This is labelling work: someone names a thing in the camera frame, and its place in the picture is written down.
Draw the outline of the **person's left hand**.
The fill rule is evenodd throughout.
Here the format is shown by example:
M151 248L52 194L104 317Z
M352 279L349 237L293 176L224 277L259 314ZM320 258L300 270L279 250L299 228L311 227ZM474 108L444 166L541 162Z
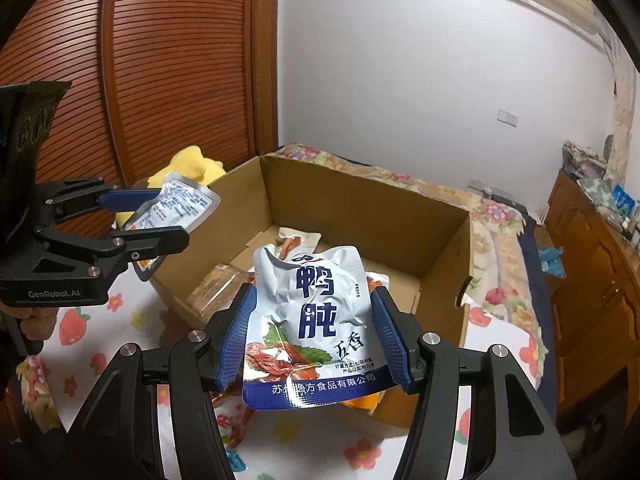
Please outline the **person's left hand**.
M55 329L58 308L11 308L4 304L0 308L20 321L22 333L30 340L48 340Z

